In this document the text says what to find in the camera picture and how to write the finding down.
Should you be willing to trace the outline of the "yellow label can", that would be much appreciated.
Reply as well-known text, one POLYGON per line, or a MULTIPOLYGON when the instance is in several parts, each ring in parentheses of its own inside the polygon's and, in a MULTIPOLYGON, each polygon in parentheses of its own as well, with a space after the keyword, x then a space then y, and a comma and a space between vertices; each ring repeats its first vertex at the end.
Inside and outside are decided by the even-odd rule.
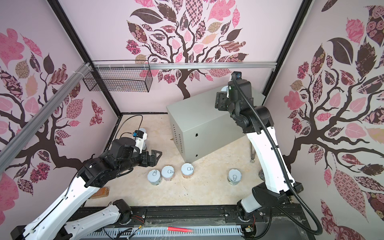
POLYGON ((221 88, 221 92, 225 92, 225 93, 227 93, 227 92, 228 92, 228 89, 229 89, 228 86, 224 86, 223 88, 221 88))

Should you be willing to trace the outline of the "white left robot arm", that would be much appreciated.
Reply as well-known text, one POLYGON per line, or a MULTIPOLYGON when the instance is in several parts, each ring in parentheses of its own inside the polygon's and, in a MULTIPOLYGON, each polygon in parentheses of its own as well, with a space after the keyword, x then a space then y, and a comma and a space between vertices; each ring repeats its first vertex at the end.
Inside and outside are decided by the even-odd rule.
POLYGON ((142 142, 131 138, 114 140, 109 150, 87 160, 68 188, 34 221, 11 231, 13 240, 78 240, 107 225, 126 225, 132 209, 124 200, 82 219, 70 222, 73 214, 107 182, 131 173, 134 167, 155 167, 162 152, 142 149, 142 142))

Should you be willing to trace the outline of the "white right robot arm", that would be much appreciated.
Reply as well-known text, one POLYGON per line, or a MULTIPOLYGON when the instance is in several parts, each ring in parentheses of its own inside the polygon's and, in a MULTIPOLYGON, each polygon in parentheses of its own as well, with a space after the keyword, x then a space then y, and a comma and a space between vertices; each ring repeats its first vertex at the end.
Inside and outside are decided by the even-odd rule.
POLYGON ((241 220, 248 220, 255 212, 289 203, 293 190, 302 190, 288 171, 278 147, 274 122, 264 106, 254 106, 252 86, 247 80, 231 80, 217 93, 215 107, 227 111, 247 135, 264 173, 264 183, 252 189, 237 203, 241 220))

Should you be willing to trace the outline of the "pink orange label can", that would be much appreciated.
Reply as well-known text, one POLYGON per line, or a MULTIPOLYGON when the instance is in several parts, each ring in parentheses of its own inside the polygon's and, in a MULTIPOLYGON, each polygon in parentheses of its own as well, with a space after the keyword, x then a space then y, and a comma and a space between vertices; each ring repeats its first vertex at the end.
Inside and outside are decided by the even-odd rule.
POLYGON ((164 166, 161 175, 165 181, 171 181, 175 177, 175 169, 173 166, 164 166))

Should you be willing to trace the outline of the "light blue label can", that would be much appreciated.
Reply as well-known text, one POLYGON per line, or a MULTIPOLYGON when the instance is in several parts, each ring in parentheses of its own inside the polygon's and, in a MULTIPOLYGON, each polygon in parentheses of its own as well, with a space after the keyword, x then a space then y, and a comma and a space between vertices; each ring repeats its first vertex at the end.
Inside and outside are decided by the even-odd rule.
POLYGON ((147 179, 150 184, 157 186, 162 182, 162 175, 159 170, 151 170, 147 175, 147 179))

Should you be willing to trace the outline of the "orange red label can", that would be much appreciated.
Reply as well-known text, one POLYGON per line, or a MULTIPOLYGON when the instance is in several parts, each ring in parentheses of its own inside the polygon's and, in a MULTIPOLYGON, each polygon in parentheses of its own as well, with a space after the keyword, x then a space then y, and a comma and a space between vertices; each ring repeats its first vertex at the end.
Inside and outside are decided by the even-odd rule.
POLYGON ((185 163, 181 167, 181 172, 185 179, 190 179, 194 175, 194 166, 190 163, 185 163))

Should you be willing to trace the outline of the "grey metal cabinet box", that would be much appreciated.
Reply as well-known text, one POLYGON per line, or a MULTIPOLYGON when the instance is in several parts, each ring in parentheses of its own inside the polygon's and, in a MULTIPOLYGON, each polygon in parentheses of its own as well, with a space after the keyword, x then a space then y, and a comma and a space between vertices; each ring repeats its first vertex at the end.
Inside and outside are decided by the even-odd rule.
POLYGON ((245 136, 226 111, 215 108, 223 87, 167 106, 174 143, 184 162, 200 158, 245 136))

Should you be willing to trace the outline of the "metal tongs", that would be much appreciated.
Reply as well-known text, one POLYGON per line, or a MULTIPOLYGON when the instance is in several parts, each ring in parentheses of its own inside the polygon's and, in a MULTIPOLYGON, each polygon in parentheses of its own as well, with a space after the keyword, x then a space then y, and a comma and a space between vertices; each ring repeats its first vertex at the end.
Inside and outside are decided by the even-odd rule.
POLYGON ((253 146, 252 143, 250 143, 250 156, 251 156, 250 162, 254 163, 255 162, 255 157, 256 157, 256 151, 255 151, 254 146, 253 146))

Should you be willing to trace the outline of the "orange plastic package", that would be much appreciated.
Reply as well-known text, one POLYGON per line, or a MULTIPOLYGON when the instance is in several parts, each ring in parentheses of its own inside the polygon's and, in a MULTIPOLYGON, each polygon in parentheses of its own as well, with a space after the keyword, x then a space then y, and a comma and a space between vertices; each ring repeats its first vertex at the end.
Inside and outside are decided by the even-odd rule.
POLYGON ((99 198, 105 198, 109 196, 110 189, 109 187, 103 187, 99 189, 95 194, 93 194, 90 199, 99 199, 99 198))

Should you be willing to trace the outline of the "red pen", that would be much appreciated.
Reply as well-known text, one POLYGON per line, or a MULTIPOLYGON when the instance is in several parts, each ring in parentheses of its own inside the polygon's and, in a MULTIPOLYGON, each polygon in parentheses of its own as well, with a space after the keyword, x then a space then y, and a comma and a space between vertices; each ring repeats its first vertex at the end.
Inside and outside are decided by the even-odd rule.
POLYGON ((177 228, 177 227, 167 227, 167 230, 170 232, 180 232, 180 233, 193 233, 193 229, 186 228, 177 228))

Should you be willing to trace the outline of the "grey blue label can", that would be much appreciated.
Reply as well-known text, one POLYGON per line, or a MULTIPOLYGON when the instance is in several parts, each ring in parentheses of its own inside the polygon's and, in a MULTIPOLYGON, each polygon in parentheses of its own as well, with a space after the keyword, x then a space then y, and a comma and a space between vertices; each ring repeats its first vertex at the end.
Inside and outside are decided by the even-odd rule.
POLYGON ((230 185, 237 185, 242 179, 242 173, 238 169, 230 169, 228 172, 227 180, 230 185))

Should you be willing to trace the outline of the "dark grey label can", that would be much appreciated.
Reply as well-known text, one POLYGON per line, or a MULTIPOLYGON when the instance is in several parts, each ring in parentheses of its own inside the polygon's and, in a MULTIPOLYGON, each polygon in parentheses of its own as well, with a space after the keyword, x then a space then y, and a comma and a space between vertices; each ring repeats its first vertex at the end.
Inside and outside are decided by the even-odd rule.
POLYGON ((263 170, 260 170, 260 171, 259 171, 259 178, 260 178, 262 181, 265 181, 265 175, 264 175, 263 170))

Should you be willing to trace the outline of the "aluminium rail back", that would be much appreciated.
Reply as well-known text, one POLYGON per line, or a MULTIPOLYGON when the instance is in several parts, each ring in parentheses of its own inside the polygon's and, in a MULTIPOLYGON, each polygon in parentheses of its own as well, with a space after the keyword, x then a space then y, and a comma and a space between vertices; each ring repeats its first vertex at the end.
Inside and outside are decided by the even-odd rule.
POLYGON ((276 62, 239 62, 239 63, 144 63, 144 64, 94 64, 96 68, 147 68, 151 70, 173 69, 275 69, 276 62))

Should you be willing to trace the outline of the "aluminium rail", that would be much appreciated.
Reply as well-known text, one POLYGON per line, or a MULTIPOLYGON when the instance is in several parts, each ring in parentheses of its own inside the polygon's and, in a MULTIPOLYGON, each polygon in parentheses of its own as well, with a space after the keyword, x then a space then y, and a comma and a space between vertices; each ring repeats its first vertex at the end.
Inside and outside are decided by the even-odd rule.
POLYGON ((23 147, 31 140, 38 132, 40 127, 50 117, 54 110, 63 102, 70 91, 90 72, 91 66, 89 63, 83 63, 71 77, 59 88, 58 92, 53 95, 49 101, 39 110, 37 114, 23 127, 1 151, 1 173, 11 164, 23 147))
POLYGON ((239 62, 239 63, 144 63, 144 64, 94 64, 96 68, 147 68, 151 70, 173 69, 275 69, 276 62, 239 62))

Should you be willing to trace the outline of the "aluminium rail left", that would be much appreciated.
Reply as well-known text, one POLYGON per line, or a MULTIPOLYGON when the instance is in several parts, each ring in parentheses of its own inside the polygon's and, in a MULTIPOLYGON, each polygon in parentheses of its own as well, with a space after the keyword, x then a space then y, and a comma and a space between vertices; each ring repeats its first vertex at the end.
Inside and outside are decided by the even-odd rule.
POLYGON ((23 147, 31 140, 38 132, 40 127, 50 117, 54 110, 63 102, 70 91, 90 72, 91 66, 89 63, 83 63, 71 77, 59 88, 58 92, 53 95, 49 101, 39 110, 37 114, 23 127, 1 151, 1 173, 11 164, 23 147))

